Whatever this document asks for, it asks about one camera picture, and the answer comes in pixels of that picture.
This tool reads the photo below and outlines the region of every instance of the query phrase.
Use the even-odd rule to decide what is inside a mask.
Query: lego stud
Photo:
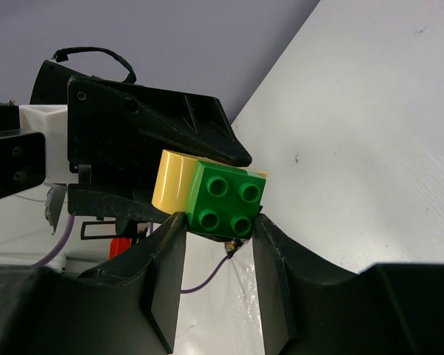
[[[199,214],[199,224],[205,231],[213,231],[219,227],[219,216],[211,209],[204,209]]]
[[[223,197],[229,191],[229,184],[220,176],[212,176],[207,181],[207,191],[213,197]]]
[[[238,190],[241,199],[246,203],[258,202],[261,197],[261,191],[258,186],[253,183],[245,183]]]
[[[247,217],[235,216],[230,221],[230,225],[239,237],[245,237],[252,230],[252,223]]]

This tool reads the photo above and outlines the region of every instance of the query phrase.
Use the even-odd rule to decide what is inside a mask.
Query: green lego brick
[[[189,230],[250,238],[265,182],[254,172],[198,161],[186,205]]]

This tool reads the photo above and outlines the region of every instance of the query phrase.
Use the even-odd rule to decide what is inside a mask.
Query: gray floor
[[[319,0],[0,1],[0,101],[27,104],[41,62],[62,47],[108,47],[138,83],[221,99],[232,121]],[[123,80],[101,54],[70,66]]]

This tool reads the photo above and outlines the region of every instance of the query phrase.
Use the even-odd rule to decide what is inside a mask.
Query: purple cable
[[[214,276],[217,274],[217,271],[219,271],[219,268],[222,267],[223,263],[225,263],[228,259],[230,259],[232,257],[233,254],[227,254],[220,262],[219,265],[217,265],[217,267],[215,268],[215,270],[210,274],[210,276],[207,278],[206,281],[204,281],[203,283],[201,283],[199,286],[194,287],[194,288],[190,288],[189,290],[181,290],[182,294],[191,294],[192,292],[196,292],[199,291],[200,289],[202,289],[204,286],[206,286],[208,283],[211,282],[211,280],[214,278]]]
[[[66,229],[64,230],[61,239],[55,245],[53,250],[51,250],[41,260],[32,264],[32,266],[37,266],[37,267],[46,266],[52,259],[54,259],[61,252],[61,250],[69,240],[71,232],[73,231],[73,226],[74,226],[74,216],[69,215],[69,217],[67,217]]]

